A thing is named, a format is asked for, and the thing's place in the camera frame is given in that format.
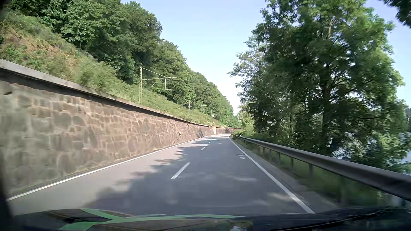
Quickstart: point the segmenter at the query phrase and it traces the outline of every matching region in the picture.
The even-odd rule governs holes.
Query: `solid white edge line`
[[[271,179],[273,180],[284,192],[286,192],[291,199],[293,199],[297,204],[299,204],[307,213],[315,213],[312,209],[310,209],[304,202],[302,202],[297,196],[295,196],[290,190],[288,190],[281,182],[279,182],[277,179],[274,178],[267,170],[265,170],[261,165],[259,165],[255,160],[253,160],[247,153],[245,153],[240,147],[238,147],[232,140],[229,138],[229,140],[244,154],[246,155],[251,161],[254,162],[263,172]]]
[[[172,179],[176,179],[178,177],[178,175],[185,169],[187,168],[187,166],[190,164],[190,162],[186,163],[180,170],[178,170],[178,172],[176,174],[174,174],[174,176],[172,177]]]
[[[129,162],[129,161],[132,161],[132,160],[135,160],[135,159],[138,159],[138,158],[142,158],[142,157],[145,157],[145,156],[154,154],[154,153],[156,153],[156,152],[161,152],[161,151],[166,150],[166,149],[169,149],[169,148],[174,148],[174,147],[176,147],[176,146],[179,146],[179,145],[182,145],[182,144],[185,144],[185,143],[194,141],[194,140],[189,140],[189,141],[186,141],[186,142],[184,142],[184,143],[179,143],[179,144],[176,144],[176,145],[174,145],[174,146],[171,146],[171,147],[168,147],[168,148],[163,148],[163,149],[161,149],[161,150],[157,150],[157,151],[154,151],[154,152],[151,152],[151,153],[148,153],[148,154],[139,156],[139,157],[135,157],[135,158],[132,158],[132,159],[128,159],[128,160],[123,161],[123,162],[120,162],[120,163],[112,164],[112,165],[110,165],[110,166],[106,166],[106,167],[101,168],[101,169],[96,169],[96,170],[93,170],[93,171],[90,171],[90,172],[86,172],[86,173],[83,173],[83,174],[80,174],[80,175],[77,175],[77,176],[73,176],[73,177],[70,177],[70,178],[61,180],[61,181],[57,181],[57,182],[55,182],[55,183],[52,183],[52,184],[49,184],[49,185],[45,185],[45,186],[43,186],[43,187],[36,188],[36,189],[30,190],[30,191],[28,191],[28,192],[22,193],[22,194],[18,194],[18,195],[12,196],[12,197],[10,197],[10,198],[7,198],[6,201],[11,201],[11,200],[14,200],[14,199],[16,199],[16,198],[19,198],[19,197],[22,197],[22,196],[31,194],[31,193],[33,193],[33,192],[37,192],[37,191],[40,191],[40,190],[42,190],[42,189],[46,189],[46,188],[51,187],[51,186],[54,186],[54,185],[58,185],[58,184],[61,184],[61,183],[66,182],[66,181],[79,178],[79,177],[81,177],[81,176],[85,176],[85,175],[88,175],[88,174],[92,174],[92,173],[98,172],[98,171],[103,170],[103,169],[108,169],[108,168],[111,168],[111,167],[116,166],[116,165],[119,165],[119,164],[123,164],[123,163]]]

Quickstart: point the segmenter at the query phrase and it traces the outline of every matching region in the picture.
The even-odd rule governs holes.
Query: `grassy slope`
[[[39,18],[9,12],[0,26],[3,37],[0,58],[138,103],[138,86],[116,78],[113,68],[52,33]],[[163,95],[146,89],[143,90],[142,104],[192,122],[212,124],[210,115],[197,110],[188,111]],[[217,120],[214,122],[217,126],[225,126]]]

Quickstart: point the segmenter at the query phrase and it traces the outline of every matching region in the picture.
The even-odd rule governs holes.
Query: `guardrail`
[[[240,139],[245,143],[252,143],[259,147],[267,148],[272,153],[277,152],[278,162],[280,153],[291,158],[291,168],[294,169],[294,159],[309,164],[309,175],[313,176],[313,166],[325,169],[337,175],[360,182],[364,185],[373,187],[383,192],[411,201],[411,176],[396,173],[384,169],[379,169],[363,164],[357,164],[350,161],[328,157],[312,152],[302,151],[295,148],[289,148],[282,145],[259,141],[247,137],[232,134],[233,139]]]

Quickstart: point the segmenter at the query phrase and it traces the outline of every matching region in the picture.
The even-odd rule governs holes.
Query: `car hood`
[[[30,213],[15,217],[23,230],[285,230],[290,228],[344,227],[355,224],[362,230],[361,221],[390,221],[390,229],[410,225],[411,213],[395,207],[366,206],[331,210],[316,214],[267,214],[232,216],[214,214],[138,215],[133,216],[99,209],[66,209]]]

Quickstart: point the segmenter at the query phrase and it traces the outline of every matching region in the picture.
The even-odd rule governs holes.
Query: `windshield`
[[[51,230],[402,225],[409,15],[377,0],[5,1],[5,214]]]

